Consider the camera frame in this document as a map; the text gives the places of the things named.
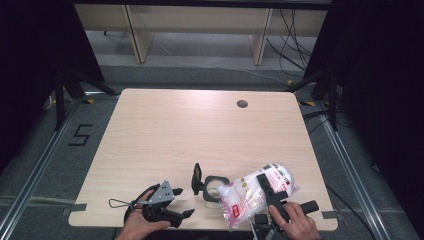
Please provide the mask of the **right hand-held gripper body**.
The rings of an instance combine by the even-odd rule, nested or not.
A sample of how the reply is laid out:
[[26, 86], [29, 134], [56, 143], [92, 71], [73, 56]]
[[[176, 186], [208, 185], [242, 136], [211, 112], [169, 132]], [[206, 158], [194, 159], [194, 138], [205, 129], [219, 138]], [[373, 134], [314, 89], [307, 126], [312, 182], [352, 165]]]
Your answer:
[[[283, 204], [288, 203], [286, 201], [286, 193], [278, 193], [272, 199], [267, 199], [267, 207], [274, 205], [282, 217], [289, 222], [290, 217], [283, 209]], [[315, 200], [299, 204], [304, 214], [308, 216], [308, 213], [312, 213], [319, 210], [318, 204]], [[257, 214], [254, 217], [252, 223], [252, 232], [254, 240], [290, 240], [286, 233], [276, 224], [274, 219], [269, 213], [268, 214]]]

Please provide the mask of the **aluminium floor rail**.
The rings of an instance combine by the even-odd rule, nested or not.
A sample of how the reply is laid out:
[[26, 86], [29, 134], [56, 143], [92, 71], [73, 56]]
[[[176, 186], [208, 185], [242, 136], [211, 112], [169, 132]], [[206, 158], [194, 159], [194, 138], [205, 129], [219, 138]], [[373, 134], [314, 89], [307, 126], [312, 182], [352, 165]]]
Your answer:
[[68, 129], [69, 123], [81, 105], [81, 100], [73, 100], [68, 109], [65, 111], [63, 122], [53, 131], [43, 152], [37, 158], [37, 161], [30, 174], [26, 178], [25, 183], [21, 187], [18, 194], [13, 198], [10, 207], [0, 221], [0, 240], [9, 240], [14, 229], [16, 228], [25, 208], [30, 201], [35, 189], [38, 187], [48, 165], [52, 160], [52, 156], [61, 142], [64, 133]]
[[321, 115], [320, 118], [375, 239], [391, 240], [388, 229], [386, 228], [384, 221], [378, 212], [374, 201], [371, 199], [364, 183], [360, 179], [345, 145], [343, 144], [338, 132], [333, 129], [333, 126], [330, 123], [330, 117]]

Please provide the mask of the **red and white sugar bag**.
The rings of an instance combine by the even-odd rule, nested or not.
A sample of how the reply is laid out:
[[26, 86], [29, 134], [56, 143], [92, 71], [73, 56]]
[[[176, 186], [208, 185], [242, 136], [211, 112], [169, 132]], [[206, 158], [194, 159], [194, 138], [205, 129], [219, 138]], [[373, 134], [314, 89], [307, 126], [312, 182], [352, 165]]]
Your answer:
[[299, 190], [291, 172], [279, 162], [268, 164], [261, 170], [220, 186], [219, 203], [230, 229], [237, 228], [267, 207], [265, 193], [257, 179], [261, 174], [266, 176], [275, 193], [285, 192], [290, 196]]

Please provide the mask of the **black metal stand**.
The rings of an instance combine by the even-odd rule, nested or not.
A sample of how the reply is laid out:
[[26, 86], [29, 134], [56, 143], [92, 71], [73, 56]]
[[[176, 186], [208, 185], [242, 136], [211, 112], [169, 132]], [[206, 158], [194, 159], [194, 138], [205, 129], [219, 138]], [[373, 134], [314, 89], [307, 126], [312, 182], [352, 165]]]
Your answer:
[[79, 100], [84, 98], [86, 94], [80, 85], [81, 82], [88, 83], [108, 95], [119, 95], [118, 91], [113, 90], [101, 81], [95, 80], [81, 71], [68, 67], [60, 68], [55, 77], [54, 90], [56, 97], [56, 130], [61, 128], [66, 119], [64, 91], [67, 91], [72, 99]]
[[325, 96], [328, 97], [329, 123], [333, 130], [336, 131], [337, 81], [333, 73], [329, 70], [317, 71], [316, 73], [304, 77], [299, 83], [290, 86], [286, 89], [286, 92], [294, 93], [311, 83], [315, 84], [311, 93], [314, 100], [323, 100]]

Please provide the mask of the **light wooden desk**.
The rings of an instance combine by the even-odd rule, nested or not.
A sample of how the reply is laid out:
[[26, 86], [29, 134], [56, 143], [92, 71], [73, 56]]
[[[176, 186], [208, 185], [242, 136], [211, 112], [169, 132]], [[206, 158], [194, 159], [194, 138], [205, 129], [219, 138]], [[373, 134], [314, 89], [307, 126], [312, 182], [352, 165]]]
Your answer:
[[122, 31], [130, 41], [138, 63], [143, 63], [156, 33], [237, 34], [249, 37], [253, 63], [260, 65], [265, 41], [271, 35], [286, 35], [285, 23], [299, 36], [319, 35], [327, 12], [225, 7], [180, 7], [87, 4], [75, 5], [83, 27], [90, 31]]

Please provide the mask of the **person's right hand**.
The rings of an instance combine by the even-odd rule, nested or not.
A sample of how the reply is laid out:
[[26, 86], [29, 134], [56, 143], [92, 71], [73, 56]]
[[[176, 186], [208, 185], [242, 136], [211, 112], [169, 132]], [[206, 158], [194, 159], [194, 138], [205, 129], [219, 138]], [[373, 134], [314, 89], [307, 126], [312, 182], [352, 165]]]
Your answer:
[[290, 240], [321, 240], [315, 221], [304, 214], [298, 203], [288, 202], [283, 204], [283, 209], [290, 217], [289, 222], [274, 205], [268, 207], [270, 215]]

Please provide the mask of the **person's left hand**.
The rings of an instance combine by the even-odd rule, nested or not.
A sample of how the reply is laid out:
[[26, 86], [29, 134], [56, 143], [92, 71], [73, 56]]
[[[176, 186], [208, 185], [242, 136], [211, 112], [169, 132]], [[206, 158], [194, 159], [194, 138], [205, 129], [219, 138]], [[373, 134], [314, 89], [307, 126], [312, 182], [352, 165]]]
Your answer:
[[151, 233], [170, 227], [168, 221], [149, 222], [142, 215], [142, 209], [136, 208], [129, 213], [123, 228], [114, 240], [144, 240]]

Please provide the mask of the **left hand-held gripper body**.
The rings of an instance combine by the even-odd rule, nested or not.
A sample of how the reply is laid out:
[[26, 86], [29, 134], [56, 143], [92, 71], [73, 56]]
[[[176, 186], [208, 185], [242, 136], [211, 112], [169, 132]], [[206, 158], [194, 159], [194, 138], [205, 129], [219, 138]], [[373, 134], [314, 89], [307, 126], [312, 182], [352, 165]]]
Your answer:
[[175, 199], [170, 183], [165, 180], [143, 204], [142, 214], [149, 222], [168, 221], [178, 228], [182, 223], [182, 213], [168, 210], [168, 205]]

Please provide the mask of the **black curtain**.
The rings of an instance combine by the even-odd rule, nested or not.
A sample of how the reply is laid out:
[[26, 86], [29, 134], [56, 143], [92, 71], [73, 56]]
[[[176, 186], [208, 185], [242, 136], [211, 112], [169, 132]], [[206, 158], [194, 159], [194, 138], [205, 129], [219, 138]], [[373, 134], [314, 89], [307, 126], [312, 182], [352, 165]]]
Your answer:
[[424, 239], [424, 0], [330, 0], [306, 72], [326, 70]]
[[0, 173], [22, 147], [62, 67], [103, 79], [73, 0], [0, 0]]

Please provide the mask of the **clear jar with black lid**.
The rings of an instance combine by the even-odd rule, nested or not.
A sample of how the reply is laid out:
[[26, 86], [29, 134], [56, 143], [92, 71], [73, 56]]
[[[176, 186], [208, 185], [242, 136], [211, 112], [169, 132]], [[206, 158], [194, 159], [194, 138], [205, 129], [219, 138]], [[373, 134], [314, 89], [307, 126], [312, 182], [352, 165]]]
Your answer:
[[195, 196], [202, 193], [205, 202], [218, 203], [220, 201], [219, 188], [229, 183], [230, 180], [223, 176], [209, 175], [202, 179], [200, 164], [196, 163], [194, 165], [191, 188]]

